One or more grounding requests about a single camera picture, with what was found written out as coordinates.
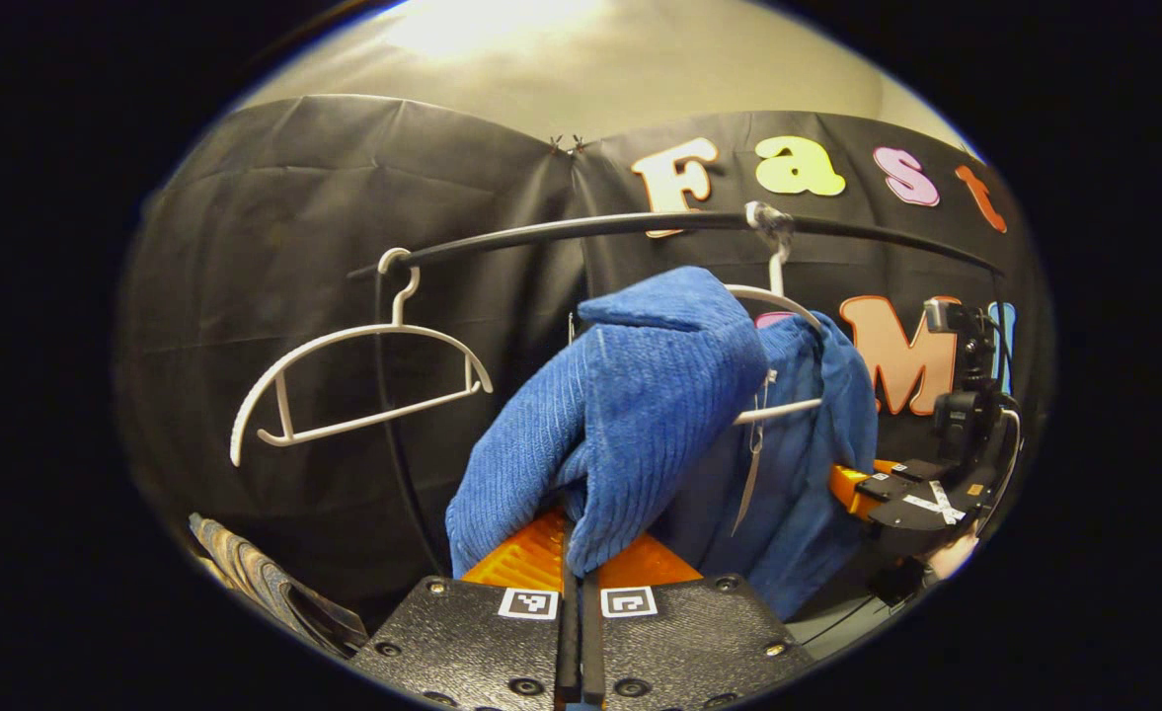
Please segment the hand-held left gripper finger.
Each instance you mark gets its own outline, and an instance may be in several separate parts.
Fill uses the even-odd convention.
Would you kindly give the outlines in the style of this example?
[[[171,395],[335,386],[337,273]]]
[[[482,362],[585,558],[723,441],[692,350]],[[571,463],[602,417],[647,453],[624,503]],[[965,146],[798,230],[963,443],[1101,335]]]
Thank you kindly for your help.
[[[581,582],[581,697],[600,710],[730,710],[815,658],[740,575],[640,536]]]
[[[422,579],[351,659],[424,710],[564,710],[581,696],[578,586],[559,509],[462,579]]]

